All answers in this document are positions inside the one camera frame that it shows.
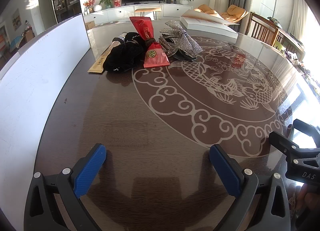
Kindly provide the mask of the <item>person right hand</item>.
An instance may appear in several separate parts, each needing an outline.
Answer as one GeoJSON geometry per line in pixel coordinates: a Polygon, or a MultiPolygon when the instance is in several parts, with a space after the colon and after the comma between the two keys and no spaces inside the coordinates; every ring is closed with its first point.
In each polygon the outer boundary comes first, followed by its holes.
{"type": "Polygon", "coordinates": [[[297,197],[297,221],[319,225],[319,187],[303,184],[297,197]]]}

